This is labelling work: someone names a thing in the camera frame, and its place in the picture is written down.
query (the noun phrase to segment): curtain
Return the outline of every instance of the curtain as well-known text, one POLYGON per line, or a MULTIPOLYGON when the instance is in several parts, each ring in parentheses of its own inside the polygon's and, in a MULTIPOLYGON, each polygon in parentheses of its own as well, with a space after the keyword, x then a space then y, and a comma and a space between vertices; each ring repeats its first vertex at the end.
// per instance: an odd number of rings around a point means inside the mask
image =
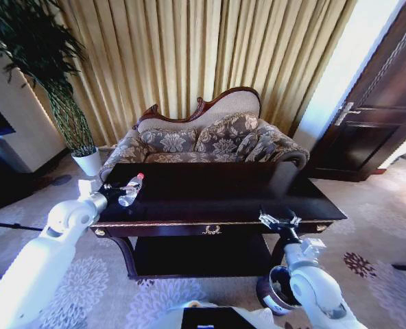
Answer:
POLYGON ((293 134, 355 0, 60 0, 85 46, 71 78, 97 145, 154 103, 189 116, 197 97, 251 86, 261 117, 293 134))

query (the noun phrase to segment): plastic bottle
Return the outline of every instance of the plastic bottle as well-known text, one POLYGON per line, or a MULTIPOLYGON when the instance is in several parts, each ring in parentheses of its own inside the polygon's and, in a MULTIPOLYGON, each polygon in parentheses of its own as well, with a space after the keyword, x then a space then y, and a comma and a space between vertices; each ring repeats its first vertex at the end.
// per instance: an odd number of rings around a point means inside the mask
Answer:
POLYGON ((130 206, 137 197, 137 193, 141 190, 143 173, 138 173, 136 177, 133 177, 123 189, 126 190, 125 195, 121 195, 118 202, 121 206, 130 206))

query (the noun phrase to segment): door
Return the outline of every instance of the door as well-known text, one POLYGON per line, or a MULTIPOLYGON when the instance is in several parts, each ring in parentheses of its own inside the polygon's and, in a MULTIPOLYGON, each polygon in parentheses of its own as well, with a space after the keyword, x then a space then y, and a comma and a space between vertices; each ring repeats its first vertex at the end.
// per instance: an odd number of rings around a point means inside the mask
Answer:
POLYGON ((365 180, 406 139, 406 4, 311 154, 310 177, 365 180))

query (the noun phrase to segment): coffee table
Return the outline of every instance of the coffee table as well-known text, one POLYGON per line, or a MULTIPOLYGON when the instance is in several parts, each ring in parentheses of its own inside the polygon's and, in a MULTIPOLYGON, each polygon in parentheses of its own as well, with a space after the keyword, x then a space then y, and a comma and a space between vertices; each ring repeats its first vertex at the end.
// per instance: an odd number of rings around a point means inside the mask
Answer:
POLYGON ((283 251, 277 243, 270 253, 260 206, 270 215, 291 208, 299 234, 346 218, 291 162, 117 164, 106 183, 124 186, 139 172, 133 205, 112 202, 91 227, 119 246, 130 279, 265 275, 283 251))

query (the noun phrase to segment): floral sofa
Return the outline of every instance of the floral sofa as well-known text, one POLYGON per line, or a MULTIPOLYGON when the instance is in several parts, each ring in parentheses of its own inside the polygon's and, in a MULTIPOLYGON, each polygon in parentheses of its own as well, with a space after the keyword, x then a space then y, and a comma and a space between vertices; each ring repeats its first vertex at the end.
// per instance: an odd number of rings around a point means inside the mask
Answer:
POLYGON ((259 118, 261 102, 252 88, 231 88, 210 102, 199 97, 186 119, 157 109, 145 111, 119 141, 99 172, 102 181, 118 162, 292 161, 301 169, 309 159, 306 149, 259 118))

